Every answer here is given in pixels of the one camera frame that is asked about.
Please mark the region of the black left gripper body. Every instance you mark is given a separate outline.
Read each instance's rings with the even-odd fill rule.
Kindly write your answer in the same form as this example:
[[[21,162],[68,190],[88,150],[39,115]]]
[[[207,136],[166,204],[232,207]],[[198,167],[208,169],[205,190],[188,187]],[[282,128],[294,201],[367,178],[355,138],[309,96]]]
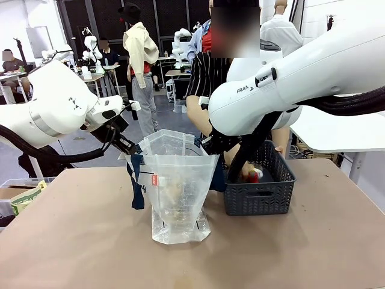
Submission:
[[[134,154],[137,146],[120,133],[118,126],[102,125],[91,133],[102,143],[102,152],[106,152],[110,146],[114,146],[124,154]]]

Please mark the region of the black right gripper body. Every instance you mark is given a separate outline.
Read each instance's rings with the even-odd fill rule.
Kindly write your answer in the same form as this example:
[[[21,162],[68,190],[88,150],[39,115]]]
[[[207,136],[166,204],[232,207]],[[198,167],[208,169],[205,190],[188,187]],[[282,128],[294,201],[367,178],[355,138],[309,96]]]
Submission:
[[[218,131],[212,131],[209,137],[201,140],[201,146],[207,154],[222,154],[239,144],[240,137],[227,136]]]

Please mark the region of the person's right hand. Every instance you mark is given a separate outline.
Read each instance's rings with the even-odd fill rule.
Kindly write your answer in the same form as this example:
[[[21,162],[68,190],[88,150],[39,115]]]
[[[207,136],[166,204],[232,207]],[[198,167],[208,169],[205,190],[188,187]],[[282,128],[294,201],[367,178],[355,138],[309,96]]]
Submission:
[[[249,162],[246,162],[241,169],[241,178],[246,182],[258,182],[259,169]]]

